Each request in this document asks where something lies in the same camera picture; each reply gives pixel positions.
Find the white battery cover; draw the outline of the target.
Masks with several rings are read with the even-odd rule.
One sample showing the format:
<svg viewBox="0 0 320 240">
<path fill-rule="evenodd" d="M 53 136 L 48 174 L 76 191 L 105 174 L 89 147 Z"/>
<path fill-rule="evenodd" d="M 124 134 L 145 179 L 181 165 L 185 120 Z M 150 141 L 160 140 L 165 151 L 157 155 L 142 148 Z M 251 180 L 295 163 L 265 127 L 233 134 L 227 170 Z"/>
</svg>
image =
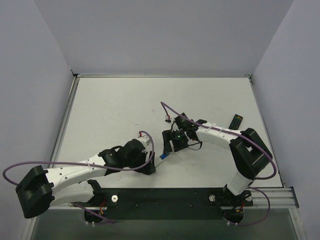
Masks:
<svg viewBox="0 0 320 240">
<path fill-rule="evenodd" d="M 183 162 L 185 160 L 184 156 L 181 155 L 179 152 L 173 152 L 172 158 L 175 159 L 176 161 L 180 161 L 180 162 Z"/>
</svg>

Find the blue AAA battery pair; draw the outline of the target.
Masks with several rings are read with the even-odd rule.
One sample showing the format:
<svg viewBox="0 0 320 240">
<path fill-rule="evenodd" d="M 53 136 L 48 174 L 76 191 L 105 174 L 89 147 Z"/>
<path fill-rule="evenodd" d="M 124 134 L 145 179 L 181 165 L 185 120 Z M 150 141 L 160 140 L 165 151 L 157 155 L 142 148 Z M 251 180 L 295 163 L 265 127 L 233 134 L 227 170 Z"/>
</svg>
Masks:
<svg viewBox="0 0 320 240">
<path fill-rule="evenodd" d="M 161 154 L 159 157 L 161 160 L 164 160 L 165 158 L 167 158 L 169 156 L 169 153 L 163 153 Z"/>
</svg>

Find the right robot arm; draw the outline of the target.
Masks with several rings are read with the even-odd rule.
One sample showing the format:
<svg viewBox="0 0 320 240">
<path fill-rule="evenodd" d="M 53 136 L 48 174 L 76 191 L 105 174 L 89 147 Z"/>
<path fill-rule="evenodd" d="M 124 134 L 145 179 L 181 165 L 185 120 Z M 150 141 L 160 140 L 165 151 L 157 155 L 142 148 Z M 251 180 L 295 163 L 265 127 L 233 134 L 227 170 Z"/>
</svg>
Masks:
<svg viewBox="0 0 320 240">
<path fill-rule="evenodd" d="M 174 119 L 170 129 L 162 132 L 162 139 L 164 155 L 189 148 L 189 141 L 210 143 L 229 150 L 237 171 L 225 188 L 233 196 L 242 194 L 257 175 L 273 163 L 271 152 L 254 129 L 222 128 L 203 119 L 187 119 L 184 113 Z"/>
</svg>

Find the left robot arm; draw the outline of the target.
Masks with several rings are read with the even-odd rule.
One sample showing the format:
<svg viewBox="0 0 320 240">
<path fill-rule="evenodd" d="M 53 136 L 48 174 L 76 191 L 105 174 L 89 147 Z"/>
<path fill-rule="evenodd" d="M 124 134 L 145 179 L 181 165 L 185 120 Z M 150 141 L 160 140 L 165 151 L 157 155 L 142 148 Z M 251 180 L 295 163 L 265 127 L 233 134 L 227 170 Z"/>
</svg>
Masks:
<svg viewBox="0 0 320 240">
<path fill-rule="evenodd" d="M 70 202 L 88 202 L 96 206 L 103 199 L 97 185 L 92 185 L 89 190 L 72 186 L 121 171 L 151 175 L 155 172 L 154 156 L 153 140 L 139 137 L 86 160 L 63 163 L 62 167 L 44 169 L 41 165 L 34 166 L 15 188 L 23 216 L 31 219 L 50 207 Z"/>
</svg>

